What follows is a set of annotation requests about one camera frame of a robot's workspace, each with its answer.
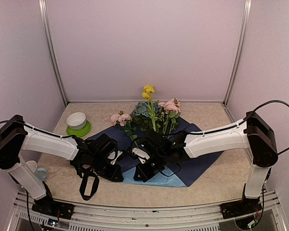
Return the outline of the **blue fake flower bunch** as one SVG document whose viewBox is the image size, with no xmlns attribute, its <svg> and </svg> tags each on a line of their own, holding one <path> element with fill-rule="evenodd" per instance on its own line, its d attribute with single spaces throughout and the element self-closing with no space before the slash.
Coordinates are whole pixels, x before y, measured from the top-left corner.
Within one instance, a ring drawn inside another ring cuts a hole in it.
<svg viewBox="0 0 289 231">
<path fill-rule="evenodd" d="M 161 107 L 158 105 L 158 102 L 154 102 L 155 104 L 155 113 L 157 115 L 157 125 L 158 125 L 158 132 L 162 133 L 162 115 L 161 115 Z M 141 131 L 148 131 L 153 130 L 152 121 L 150 115 L 148 113 L 148 104 L 147 102 L 139 102 L 135 109 L 132 111 L 131 116 L 133 118 L 133 122 Z"/>
</svg>

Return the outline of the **pale pink fake flower stem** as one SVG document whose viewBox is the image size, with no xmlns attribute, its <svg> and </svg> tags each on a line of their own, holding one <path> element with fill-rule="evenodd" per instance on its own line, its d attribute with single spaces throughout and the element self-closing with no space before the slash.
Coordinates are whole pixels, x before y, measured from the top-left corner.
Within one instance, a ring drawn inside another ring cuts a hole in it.
<svg viewBox="0 0 289 231">
<path fill-rule="evenodd" d="M 160 102 L 158 105 L 161 107 L 162 133 L 170 135 L 179 126 L 181 103 L 177 98 L 173 98 L 167 102 Z"/>
</svg>

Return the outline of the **yellow fake flower stem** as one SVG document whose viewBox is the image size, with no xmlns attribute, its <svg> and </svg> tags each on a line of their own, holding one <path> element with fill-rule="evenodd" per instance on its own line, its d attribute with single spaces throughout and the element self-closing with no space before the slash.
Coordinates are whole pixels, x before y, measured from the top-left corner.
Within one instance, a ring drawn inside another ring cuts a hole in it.
<svg viewBox="0 0 289 231">
<path fill-rule="evenodd" d="M 152 121 L 152 127 L 155 132 L 158 132 L 158 125 L 157 125 L 157 115 L 155 113 L 155 104 L 152 99 L 152 94 L 155 93 L 155 89 L 153 85 L 145 85 L 143 87 L 142 98 L 147 101 L 148 104 L 148 113 L 150 115 Z"/>
</svg>

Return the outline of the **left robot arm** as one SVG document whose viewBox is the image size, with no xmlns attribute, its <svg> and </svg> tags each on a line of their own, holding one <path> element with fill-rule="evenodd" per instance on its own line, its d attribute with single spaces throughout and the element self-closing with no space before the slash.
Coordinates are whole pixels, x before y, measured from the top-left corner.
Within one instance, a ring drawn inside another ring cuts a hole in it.
<svg viewBox="0 0 289 231">
<path fill-rule="evenodd" d="M 21 115 L 0 121 L 0 169 L 20 184 L 47 214 L 58 209 L 47 184 L 38 179 L 21 157 L 21 151 L 34 151 L 68 160 L 82 182 L 79 189 L 83 200 L 90 200 L 99 185 L 99 178 L 122 182 L 121 167 L 116 163 L 122 155 L 118 143 L 100 135 L 83 140 L 75 135 L 61 136 L 27 124 Z"/>
</svg>

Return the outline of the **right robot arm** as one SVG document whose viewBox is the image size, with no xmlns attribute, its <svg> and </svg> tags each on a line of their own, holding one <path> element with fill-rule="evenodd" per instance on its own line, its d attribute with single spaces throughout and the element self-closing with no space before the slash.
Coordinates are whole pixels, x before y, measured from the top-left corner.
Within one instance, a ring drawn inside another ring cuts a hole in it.
<svg viewBox="0 0 289 231">
<path fill-rule="evenodd" d="M 216 103 L 183 103 L 183 117 L 201 129 L 226 126 L 229 119 Z M 258 111 L 276 133 L 277 148 L 289 146 L 289 111 L 277 103 Z M 222 155 L 189 187 L 169 188 L 135 185 L 130 192 L 135 207 L 201 205 L 238 199 L 248 179 L 251 155 L 244 149 L 224 150 Z M 289 208 L 289 151 L 279 157 L 266 184 L 275 190 L 284 209 Z"/>
</svg>

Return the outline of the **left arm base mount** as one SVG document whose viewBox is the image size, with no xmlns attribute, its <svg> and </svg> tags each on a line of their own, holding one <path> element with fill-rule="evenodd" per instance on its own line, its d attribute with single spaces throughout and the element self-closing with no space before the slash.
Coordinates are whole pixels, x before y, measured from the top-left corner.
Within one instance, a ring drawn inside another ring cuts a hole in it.
<svg viewBox="0 0 289 231">
<path fill-rule="evenodd" d="M 52 217 L 71 220 L 74 205 L 58 201 L 38 200 L 34 202 L 32 210 Z"/>
</svg>

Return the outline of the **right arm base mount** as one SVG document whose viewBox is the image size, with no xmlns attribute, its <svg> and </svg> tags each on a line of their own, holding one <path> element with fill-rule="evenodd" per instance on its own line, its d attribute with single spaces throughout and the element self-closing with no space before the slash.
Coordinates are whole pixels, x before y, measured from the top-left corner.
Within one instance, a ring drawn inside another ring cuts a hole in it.
<svg viewBox="0 0 289 231">
<path fill-rule="evenodd" d="M 223 219 L 235 218 L 258 211 L 262 211 L 263 204 L 259 199 L 246 199 L 227 202 L 220 205 Z"/>
</svg>

